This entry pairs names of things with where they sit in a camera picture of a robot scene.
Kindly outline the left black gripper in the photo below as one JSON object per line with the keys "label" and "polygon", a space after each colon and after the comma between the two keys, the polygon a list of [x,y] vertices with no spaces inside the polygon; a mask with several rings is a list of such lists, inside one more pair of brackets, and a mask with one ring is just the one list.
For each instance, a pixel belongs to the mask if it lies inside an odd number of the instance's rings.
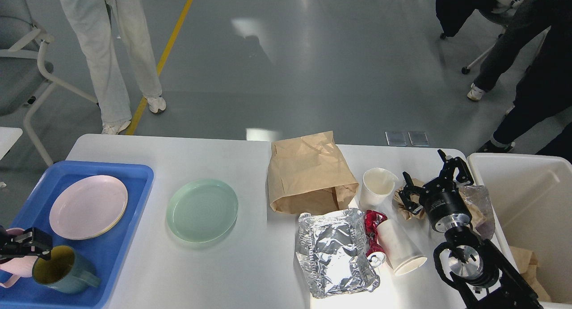
{"label": "left black gripper", "polygon": [[20,234],[9,233],[0,227],[0,259],[23,258],[37,256],[44,260],[51,259],[53,240],[51,235],[38,228],[28,228]]}

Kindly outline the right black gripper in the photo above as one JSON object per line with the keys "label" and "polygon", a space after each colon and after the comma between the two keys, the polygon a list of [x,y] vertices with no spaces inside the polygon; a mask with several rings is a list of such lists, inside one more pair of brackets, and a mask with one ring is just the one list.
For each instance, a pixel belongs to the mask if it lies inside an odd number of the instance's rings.
{"label": "right black gripper", "polygon": [[[473,185],[474,179],[462,158],[453,158],[437,150],[443,166],[438,178],[425,182],[421,187],[413,185],[412,177],[403,172],[405,185],[399,193],[407,211],[416,215],[425,209],[433,230],[445,233],[454,227],[468,227],[472,216],[457,185]],[[412,194],[420,197],[419,204],[411,201]]]}

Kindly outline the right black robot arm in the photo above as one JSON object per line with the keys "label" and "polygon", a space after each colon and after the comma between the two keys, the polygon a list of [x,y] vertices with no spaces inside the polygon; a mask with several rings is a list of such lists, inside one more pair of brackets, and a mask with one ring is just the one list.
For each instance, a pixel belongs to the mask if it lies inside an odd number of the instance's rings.
{"label": "right black robot arm", "polygon": [[437,152],[443,161],[439,175],[417,186],[403,172],[399,196],[406,211],[424,210],[432,229],[444,234],[433,252],[441,280],[459,292],[468,309],[540,309],[537,293],[516,268],[472,229],[472,215],[459,192],[460,185],[474,183],[465,161]]}

